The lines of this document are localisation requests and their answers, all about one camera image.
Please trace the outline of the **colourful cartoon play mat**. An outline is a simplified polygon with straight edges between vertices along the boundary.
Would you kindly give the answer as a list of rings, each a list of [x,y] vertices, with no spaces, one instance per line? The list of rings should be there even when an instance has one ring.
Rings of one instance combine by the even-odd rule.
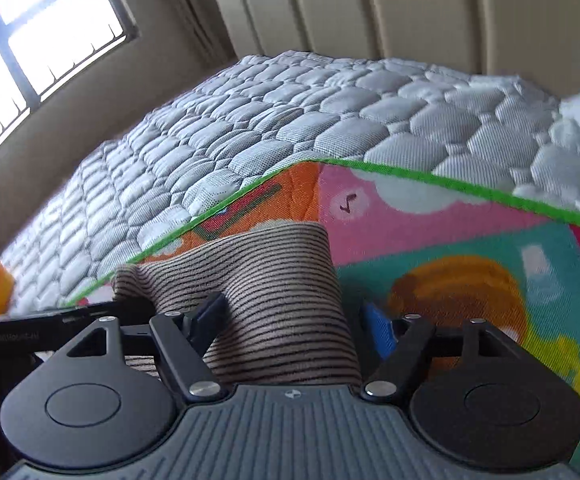
[[[361,380],[381,363],[363,330],[388,318],[440,327],[483,318],[580,395],[580,214],[473,184],[366,162],[297,162],[247,185],[121,264],[168,260],[280,222],[327,231]],[[114,297],[118,266],[74,300]],[[580,471],[580,444],[573,456]]]

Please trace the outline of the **grey quilted mattress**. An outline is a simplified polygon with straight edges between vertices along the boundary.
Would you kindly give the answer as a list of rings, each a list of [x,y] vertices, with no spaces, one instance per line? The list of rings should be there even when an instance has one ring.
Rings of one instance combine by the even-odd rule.
[[[580,93],[399,58],[249,55],[106,141],[1,262],[15,314],[65,306],[227,197],[303,160],[346,159],[580,213]]]

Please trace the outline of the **window with black frame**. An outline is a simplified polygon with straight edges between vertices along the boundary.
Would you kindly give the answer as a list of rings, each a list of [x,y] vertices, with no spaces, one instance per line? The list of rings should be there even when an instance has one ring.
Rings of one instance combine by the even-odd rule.
[[[0,144],[137,27],[122,0],[0,0]]]

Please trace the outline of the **beige padded headboard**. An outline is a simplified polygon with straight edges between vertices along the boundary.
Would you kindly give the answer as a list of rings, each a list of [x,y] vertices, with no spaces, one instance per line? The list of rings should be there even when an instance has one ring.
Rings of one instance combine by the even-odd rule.
[[[239,55],[407,58],[580,92],[580,0],[217,0]]]

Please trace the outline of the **beige striped knit garment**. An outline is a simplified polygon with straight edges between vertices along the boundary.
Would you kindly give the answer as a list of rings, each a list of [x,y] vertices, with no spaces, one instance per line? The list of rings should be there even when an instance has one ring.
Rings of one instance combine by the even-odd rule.
[[[223,294],[227,322],[203,360],[226,385],[361,383],[319,223],[280,222],[168,260],[124,264],[112,287],[115,299],[145,297],[160,313],[188,312]]]

